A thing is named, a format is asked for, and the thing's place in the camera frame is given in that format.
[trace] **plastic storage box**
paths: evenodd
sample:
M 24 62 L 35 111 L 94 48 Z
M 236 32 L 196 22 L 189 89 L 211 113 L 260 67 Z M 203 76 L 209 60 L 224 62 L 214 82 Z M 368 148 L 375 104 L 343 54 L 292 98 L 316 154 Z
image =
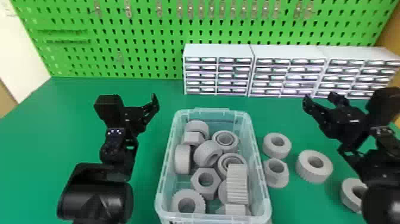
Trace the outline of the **plastic storage box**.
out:
M 239 154 L 248 163 L 250 209 L 252 216 L 232 216 L 214 214 L 221 206 L 218 199 L 208 201 L 207 214 L 179 213 L 170 211 L 171 199 L 180 189 L 190 188 L 189 175 L 177 175 L 174 168 L 174 151 L 180 143 L 185 124 L 190 120 L 203 120 L 210 127 L 210 134 L 218 130 L 230 130 L 239 139 Z M 271 223 L 271 201 L 268 194 L 260 154 L 255 140 L 250 116 L 242 111 L 219 108 L 196 108 L 178 111 L 172 122 L 171 132 L 165 152 L 164 163 L 155 196 L 154 207 L 161 223 Z

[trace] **beige wall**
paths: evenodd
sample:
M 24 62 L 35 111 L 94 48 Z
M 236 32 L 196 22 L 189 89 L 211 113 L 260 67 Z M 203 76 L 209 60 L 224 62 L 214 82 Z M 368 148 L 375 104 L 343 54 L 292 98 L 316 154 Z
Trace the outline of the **beige wall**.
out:
M 400 4 L 393 11 L 393 14 L 383 29 L 379 39 L 376 43 L 377 46 L 384 46 L 391 50 L 393 53 L 400 55 Z M 400 87 L 400 73 L 397 73 L 396 77 L 391 83 L 392 86 Z M 400 117 L 395 121 L 397 127 L 400 127 Z
M 8 114 L 16 105 L 17 102 L 0 80 L 0 118 Z

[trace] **white drawer organizer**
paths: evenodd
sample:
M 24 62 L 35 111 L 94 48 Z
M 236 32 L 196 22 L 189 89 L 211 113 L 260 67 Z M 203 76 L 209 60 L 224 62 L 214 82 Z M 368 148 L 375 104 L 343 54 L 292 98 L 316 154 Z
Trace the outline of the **white drawer organizer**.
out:
M 253 57 L 249 45 L 186 44 L 185 94 L 247 96 Z
M 183 54 L 185 94 L 369 98 L 399 67 L 380 47 L 187 44 Z
M 250 97 L 313 95 L 327 58 L 315 46 L 251 45 L 254 53 Z
M 400 57 L 380 47 L 319 46 L 329 59 L 315 97 L 338 91 L 347 98 L 369 98 L 384 88 L 400 67 Z

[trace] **gray hexagonal nut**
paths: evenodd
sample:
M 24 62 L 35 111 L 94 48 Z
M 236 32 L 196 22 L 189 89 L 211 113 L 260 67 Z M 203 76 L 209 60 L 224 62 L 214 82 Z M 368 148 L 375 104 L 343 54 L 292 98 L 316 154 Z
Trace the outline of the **gray hexagonal nut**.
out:
M 212 168 L 198 168 L 190 179 L 192 188 L 199 192 L 204 199 L 212 201 L 221 183 L 221 178 Z
M 181 144 L 199 146 L 205 142 L 203 134 L 200 132 L 185 132 L 182 136 Z

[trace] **gray ring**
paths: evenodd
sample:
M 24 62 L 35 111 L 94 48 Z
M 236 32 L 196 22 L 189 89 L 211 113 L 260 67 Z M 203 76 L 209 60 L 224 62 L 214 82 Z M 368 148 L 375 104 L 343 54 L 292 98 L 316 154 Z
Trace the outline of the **gray ring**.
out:
M 212 140 L 221 146 L 224 153 L 238 152 L 239 138 L 233 132 L 228 130 L 219 130 L 212 135 Z
M 229 164 L 245 164 L 246 160 L 239 154 L 236 153 L 225 153 L 219 159 L 217 163 L 218 174 L 222 179 L 226 178 Z
M 223 135 L 229 137 L 229 142 L 228 143 L 224 143 L 224 142 L 221 141 L 221 138 L 222 138 Z M 222 133 L 218 133 L 218 135 L 215 137 L 215 141 L 220 145 L 229 146 L 229 145 L 232 145 L 234 143 L 235 137 L 229 132 L 222 132 Z

